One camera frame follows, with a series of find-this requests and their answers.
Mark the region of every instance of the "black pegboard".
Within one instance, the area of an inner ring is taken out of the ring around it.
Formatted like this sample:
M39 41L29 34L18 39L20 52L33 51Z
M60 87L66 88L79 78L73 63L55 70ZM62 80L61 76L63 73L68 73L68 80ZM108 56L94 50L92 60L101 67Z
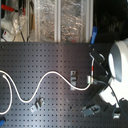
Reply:
M107 56L111 45L97 44L95 47ZM68 80L70 71L75 70L78 72L77 86L86 87L86 76L91 68L89 52L88 44L0 43L0 69L12 76L21 97L28 100L40 78L50 70L58 71ZM104 71L96 65L94 74L102 75ZM70 91L69 85L52 74L42 81L36 97L29 104L22 103L12 87L12 107L4 115L7 121L1 128L127 128L125 118L112 119L112 109L90 117L82 115L81 109L93 103L92 94L100 87L92 85L84 92ZM45 105L32 114L29 109L40 97L45 99ZM9 88L0 78L0 111L4 111L8 104Z

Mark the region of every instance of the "white cord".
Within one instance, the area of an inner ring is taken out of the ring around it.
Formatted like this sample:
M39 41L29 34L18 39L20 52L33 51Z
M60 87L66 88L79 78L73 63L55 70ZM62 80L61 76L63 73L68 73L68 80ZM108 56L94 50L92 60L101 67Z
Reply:
M8 85L9 85L9 89L10 89L10 104L9 104L9 107L8 107L8 109L7 109L5 112L0 112L0 115L6 114L6 113L10 110L11 104L12 104L12 89L11 89L11 84L10 84L9 80L7 79L7 77L8 77L8 78L10 79L10 81L12 82L12 84L13 84L15 90L16 90L16 93L17 93L18 98L19 98L20 101L23 102L23 103L29 103L29 102L31 102L31 101L33 100L33 98L35 97L35 95L36 95L36 93L37 93L37 91L38 91L38 89L39 89L39 87L40 87L40 84L41 84L42 80L43 80L48 74L56 74L56 75L60 76L60 77L61 77L67 84L69 84L72 88L74 88L74 89L76 89L76 90L79 90L79 91L85 91L85 90L87 90L87 89L90 87L90 85L91 85L91 84L89 84L86 88L77 88L77 87L75 87L74 85L72 85L70 82L68 82L68 80L66 80L66 78L64 78L64 77L63 77L61 74L59 74L58 72L56 72L56 71L49 71L49 72L47 72L46 74L44 74L43 77L40 79L40 81L39 81L39 83L38 83L38 86L37 86L37 88L36 88L36 90L35 90L33 96L31 97L31 99L29 99L28 101L25 101L25 100L21 99L21 97L20 97L20 95L19 95L19 92L18 92L18 90L17 90L16 84L14 83L13 79L11 78L11 76L10 76L8 73L6 73L6 72L4 72L4 71L2 71L2 70L0 70L0 73L3 73L3 74L4 74L4 75L3 75L3 78L7 81Z
M92 68L91 68L91 76L93 77L93 68L94 68L94 58L92 58Z
M12 105L12 88L11 88L11 84L10 84L9 80L7 79L7 77L5 75L3 75L3 78L7 81L8 85L9 85L9 90L10 90L10 103L9 103L9 106L8 106L7 110L5 112L0 112L0 115L6 114L10 110L11 105Z

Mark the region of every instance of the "black cable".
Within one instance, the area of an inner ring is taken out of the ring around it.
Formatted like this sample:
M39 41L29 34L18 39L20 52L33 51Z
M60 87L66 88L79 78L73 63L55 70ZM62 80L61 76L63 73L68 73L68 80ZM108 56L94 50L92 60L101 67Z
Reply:
M98 82L100 82L100 83L102 83L102 84L105 84L105 85L107 85L107 86L109 86L109 87L111 88L111 90L112 90L112 92L113 92L113 94L114 94L114 96L115 96L116 102L117 102L117 104L119 105L119 108L121 109L123 115L124 115L124 116L126 117L126 119L128 120L128 115L125 114L125 112L124 112L124 110L123 110L123 108L122 108L122 105L121 105L120 102L118 101L117 96L116 96L116 94L115 94L113 88L112 88L109 84L107 84L107 83L105 83L105 82L103 82L103 81L98 81Z
M21 36L22 36L23 42L25 42L25 39L24 39L22 31L21 31Z
M13 39L13 41L12 41L12 42L14 42L14 41L15 41L15 39L16 39L16 36L14 36L14 39Z

